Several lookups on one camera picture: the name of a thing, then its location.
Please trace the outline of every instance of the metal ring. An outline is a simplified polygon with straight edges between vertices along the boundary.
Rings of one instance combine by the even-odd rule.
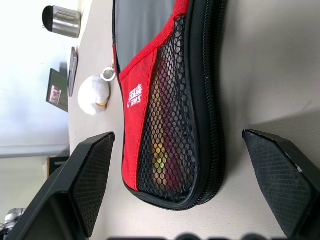
[[[101,79],[105,80],[106,82],[111,82],[116,78],[116,71],[114,66],[108,66],[105,70],[103,70],[102,74],[100,75]]]

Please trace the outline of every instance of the mesh netting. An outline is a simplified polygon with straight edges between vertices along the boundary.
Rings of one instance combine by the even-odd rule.
[[[194,183],[195,146],[188,104],[184,63],[186,18],[158,52],[150,84],[137,184],[139,191],[183,201]]]

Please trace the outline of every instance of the zippered case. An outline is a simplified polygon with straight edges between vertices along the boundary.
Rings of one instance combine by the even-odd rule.
[[[226,0],[114,0],[122,178],[169,210],[211,200],[225,173],[219,68]]]

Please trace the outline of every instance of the red fabric panel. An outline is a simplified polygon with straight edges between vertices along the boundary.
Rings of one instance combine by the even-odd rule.
[[[173,14],[163,30],[134,57],[119,75],[125,120],[122,177],[128,187],[135,191],[138,191],[137,171],[139,152],[157,52],[173,33],[175,19],[180,15],[187,14],[189,3],[190,0],[177,0],[175,2]]]
[[[125,183],[136,191],[138,190],[137,170],[140,143],[156,57],[157,50],[155,49],[136,64],[130,74],[121,79],[125,115],[122,177]]]

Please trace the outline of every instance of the white wall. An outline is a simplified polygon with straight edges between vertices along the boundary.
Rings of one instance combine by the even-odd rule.
[[[0,14],[0,158],[49,155],[69,145],[69,116],[46,102],[50,68],[67,63],[77,40],[43,28],[42,11],[77,0],[5,1]]]
[[[47,179],[47,157],[0,159],[0,223],[8,211],[27,208]]]

